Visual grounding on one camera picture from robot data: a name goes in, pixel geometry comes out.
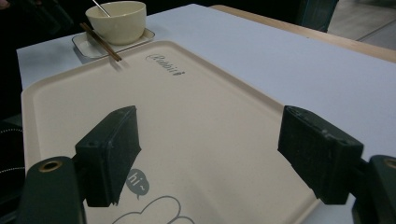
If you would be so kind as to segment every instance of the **table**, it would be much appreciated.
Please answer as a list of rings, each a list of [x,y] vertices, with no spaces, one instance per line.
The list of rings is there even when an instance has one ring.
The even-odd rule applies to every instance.
[[[388,50],[224,6],[175,8],[149,16],[147,27],[155,40],[177,42],[282,104],[321,115],[363,142],[364,159],[395,156],[396,63]],[[17,50],[24,89],[91,61],[78,54],[72,37]],[[352,223],[353,202],[350,196],[345,206],[321,204],[304,223]]]

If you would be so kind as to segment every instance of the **spoon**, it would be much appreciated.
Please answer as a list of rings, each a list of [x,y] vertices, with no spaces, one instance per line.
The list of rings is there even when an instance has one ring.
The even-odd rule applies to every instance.
[[[92,0],[103,12],[105,12],[105,14],[108,16],[108,17],[111,17],[110,16],[110,14],[108,14],[108,12],[106,12],[105,11],[105,9],[103,8],[103,7],[101,7],[95,0]]]

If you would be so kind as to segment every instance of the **wooden table edge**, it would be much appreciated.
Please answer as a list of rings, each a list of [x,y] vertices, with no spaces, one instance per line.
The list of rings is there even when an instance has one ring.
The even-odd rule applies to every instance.
[[[232,15],[235,15],[240,18],[244,18],[250,21],[259,22],[261,24],[265,24],[268,26],[275,27],[277,29],[281,29],[284,31],[292,32],[297,35],[306,36],[308,38],[313,38],[316,40],[320,40],[344,49],[351,49],[357,51],[359,53],[363,53],[372,57],[376,57],[378,59],[382,59],[385,61],[389,61],[392,63],[396,63],[396,50],[392,49],[384,49],[374,45],[369,45],[366,43],[362,43],[359,41],[343,38],[337,35],[330,35],[327,33],[323,33],[320,31],[312,30],[309,28],[305,28],[303,26],[298,26],[295,24],[287,23],[284,21],[274,20],[268,17],[264,17],[261,15],[257,15],[251,12],[247,12],[244,10],[240,10],[233,7],[227,7],[224,5],[214,5],[211,6],[216,10],[226,12]]]

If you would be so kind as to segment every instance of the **speech bubble drawing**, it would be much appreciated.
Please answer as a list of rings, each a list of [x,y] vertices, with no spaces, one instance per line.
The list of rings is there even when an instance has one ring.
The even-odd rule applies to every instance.
[[[137,200],[140,195],[146,195],[149,192],[149,181],[141,170],[131,169],[125,183],[129,190],[137,195]]]
[[[180,215],[181,204],[172,196],[162,196],[149,203],[141,212],[127,213],[113,224],[194,224],[189,217]]]

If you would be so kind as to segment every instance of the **floor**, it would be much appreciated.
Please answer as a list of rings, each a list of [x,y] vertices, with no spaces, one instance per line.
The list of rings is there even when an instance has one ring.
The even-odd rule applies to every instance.
[[[396,50],[396,0],[339,0],[328,33]]]

